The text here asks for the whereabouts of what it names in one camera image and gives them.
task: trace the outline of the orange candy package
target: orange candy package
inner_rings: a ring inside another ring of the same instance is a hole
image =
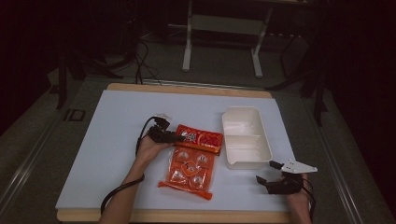
[[[166,180],[161,181],[158,187],[185,190],[211,200],[212,193],[209,187],[215,157],[221,149],[222,134],[184,125],[177,127],[177,134],[185,136],[186,139],[184,142],[175,143]]]

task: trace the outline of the metal stand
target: metal stand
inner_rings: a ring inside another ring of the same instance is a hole
[[[265,37],[268,22],[271,18],[273,9],[270,7],[267,11],[264,21],[243,20],[235,18],[214,17],[192,14],[192,0],[189,1],[189,16],[187,19],[187,43],[184,50],[183,71],[190,71],[191,63],[191,32],[195,30],[207,30],[215,32],[225,32],[243,35],[257,35],[259,37],[256,47],[251,50],[251,57],[255,76],[262,78],[262,67],[260,65],[259,52],[262,47],[262,41]]]

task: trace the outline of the human arm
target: human arm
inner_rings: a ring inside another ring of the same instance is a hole
[[[307,179],[307,174],[302,174],[303,179]],[[290,208],[291,220],[294,224],[312,224],[311,217],[309,215],[309,200],[310,196],[308,193],[301,189],[300,192],[295,194],[286,195],[286,201]]]
[[[149,136],[142,138],[134,163],[127,176],[121,184],[126,184],[142,177],[149,164],[157,157],[161,150],[172,146],[172,144],[158,144]],[[121,224],[128,223],[134,208],[134,198],[137,193],[138,184],[123,189],[114,195],[103,212],[99,224]]]

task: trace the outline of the human hand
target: human hand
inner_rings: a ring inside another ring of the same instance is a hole
[[[171,143],[156,143],[148,135],[140,141],[134,164],[146,168],[153,161],[161,150],[171,147]]]
[[[302,178],[307,180],[308,175],[302,174]],[[308,183],[304,181],[304,187],[309,189]],[[291,211],[291,219],[293,223],[311,224],[312,220],[309,216],[310,196],[301,189],[300,192],[286,195],[286,201]]]

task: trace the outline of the white tray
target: white tray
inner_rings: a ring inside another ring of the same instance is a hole
[[[222,124],[228,168],[260,169],[272,159],[257,108],[230,106],[222,116]]]

